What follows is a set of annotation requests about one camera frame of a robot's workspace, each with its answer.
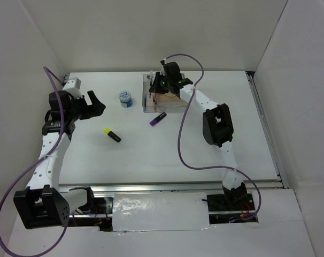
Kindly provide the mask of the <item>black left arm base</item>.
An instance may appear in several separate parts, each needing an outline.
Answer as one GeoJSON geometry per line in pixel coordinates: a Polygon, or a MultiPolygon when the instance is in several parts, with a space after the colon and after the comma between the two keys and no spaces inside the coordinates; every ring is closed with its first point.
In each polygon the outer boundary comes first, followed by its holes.
{"type": "Polygon", "coordinates": [[[68,227],[95,227],[99,231],[113,231],[113,197],[96,197],[90,207],[80,207],[69,216],[68,227]]]}

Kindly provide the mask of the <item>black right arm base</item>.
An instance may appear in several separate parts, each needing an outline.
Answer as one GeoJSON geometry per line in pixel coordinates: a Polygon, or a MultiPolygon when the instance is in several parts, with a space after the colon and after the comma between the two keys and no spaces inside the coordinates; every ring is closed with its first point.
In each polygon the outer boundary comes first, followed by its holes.
{"type": "Polygon", "coordinates": [[[202,201],[207,203],[210,224],[258,222],[256,216],[249,220],[244,219],[255,212],[251,193],[237,203],[229,203],[223,194],[207,195],[202,201]]]}

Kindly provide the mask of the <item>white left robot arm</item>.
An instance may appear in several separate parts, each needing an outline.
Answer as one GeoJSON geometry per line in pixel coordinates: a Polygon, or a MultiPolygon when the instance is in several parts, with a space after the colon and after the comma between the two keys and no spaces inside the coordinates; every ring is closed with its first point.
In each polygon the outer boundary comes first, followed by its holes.
{"type": "Polygon", "coordinates": [[[42,127],[41,162],[35,166],[26,188],[17,191],[13,197],[26,229],[67,226],[69,216],[75,210],[89,214],[96,209],[97,201],[91,187],[74,187],[65,194],[61,194],[58,188],[75,122],[98,117],[106,108],[93,91],[87,94],[91,104],[86,103],[84,96],[76,97],[65,90],[49,94],[50,110],[42,127]]]}

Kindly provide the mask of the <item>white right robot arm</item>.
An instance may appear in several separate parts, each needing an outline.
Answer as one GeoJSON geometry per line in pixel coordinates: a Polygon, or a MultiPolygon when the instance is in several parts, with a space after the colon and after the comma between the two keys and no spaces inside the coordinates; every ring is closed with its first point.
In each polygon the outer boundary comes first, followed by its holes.
{"type": "Polygon", "coordinates": [[[197,83],[181,74],[176,62],[161,61],[162,69],[156,72],[149,92],[156,94],[171,93],[177,98],[187,102],[177,139],[178,155],[181,163],[191,170],[220,169],[222,173],[222,189],[225,206],[235,210],[242,205],[247,195],[244,178],[246,174],[237,169],[233,152],[234,127],[229,106],[218,104],[196,88],[197,83]],[[181,134],[189,108],[193,105],[202,115],[202,135],[206,143],[216,146],[222,165],[208,167],[193,167],[184,161],[181,154],[181,134]]]}

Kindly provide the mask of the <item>round blue white tin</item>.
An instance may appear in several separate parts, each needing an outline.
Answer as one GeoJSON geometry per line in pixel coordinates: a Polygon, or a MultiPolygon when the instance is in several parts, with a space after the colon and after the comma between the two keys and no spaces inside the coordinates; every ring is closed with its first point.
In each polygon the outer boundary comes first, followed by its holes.
{"type": "Polygon", "coordinates": [[[132,106],[132,95],[129,91],[123,90],[119,93],[119,101],[122,107],[129,108],[132,106]]]}

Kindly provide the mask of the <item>blue clear pen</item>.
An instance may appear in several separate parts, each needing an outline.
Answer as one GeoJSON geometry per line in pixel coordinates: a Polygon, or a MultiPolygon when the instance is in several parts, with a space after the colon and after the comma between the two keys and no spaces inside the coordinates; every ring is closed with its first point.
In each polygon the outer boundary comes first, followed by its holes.
{"type": "Polygon", "coordinates": [[[153,85],[153,81],[154,81],[154,72],[153,72],[153,70],[150,70],[150,73],[149,73],[150,86],[153,85]]]}

